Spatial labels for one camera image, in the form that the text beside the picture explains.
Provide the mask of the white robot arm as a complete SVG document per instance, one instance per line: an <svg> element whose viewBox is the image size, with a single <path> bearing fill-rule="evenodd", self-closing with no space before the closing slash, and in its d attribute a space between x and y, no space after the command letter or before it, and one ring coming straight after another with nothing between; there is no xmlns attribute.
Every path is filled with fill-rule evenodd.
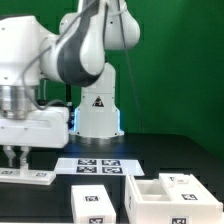
<svg viewBox="0 0 224 224"><path fill-rule="evenodd" d="M137 21L125 0L79 0L78 12L55 35L33 15L0 16L0 114L27 119L42 110L34 100L39 79L87 87L100 77L106 50L134 47Z"/></svg>

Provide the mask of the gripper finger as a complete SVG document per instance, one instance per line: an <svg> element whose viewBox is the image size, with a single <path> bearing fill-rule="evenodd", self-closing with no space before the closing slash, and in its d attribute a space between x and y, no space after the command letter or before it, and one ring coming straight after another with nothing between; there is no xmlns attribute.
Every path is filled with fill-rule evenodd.
<svg viewBox="0 0 224 224"><path fill-rule="evenodd" d="M20 166L26 167L28 165L27 163L27 156L30 152L29 146L22 146L21 147L21 156L20 156Z"/></svg>
<svg viewBox="0 0 224 224"><path fill-rule="evenodd" d="M8 157L9 166L12 167L13 166L13 159L15 158L15 152L13 151L13 147L5 145L3 147L3 151L6 154L6 156Z"/></svg>

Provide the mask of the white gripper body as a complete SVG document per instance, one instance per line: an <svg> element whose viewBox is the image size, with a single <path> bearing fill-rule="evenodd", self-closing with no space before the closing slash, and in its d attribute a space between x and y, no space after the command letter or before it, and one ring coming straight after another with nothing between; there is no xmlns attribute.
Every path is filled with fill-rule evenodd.
<svg viewBox="0 0 224 224"><path fill-rule="evenodd" d="M0 145L63 148L69 140L65 107L31 111L24 120L0 116Z"/></svg>

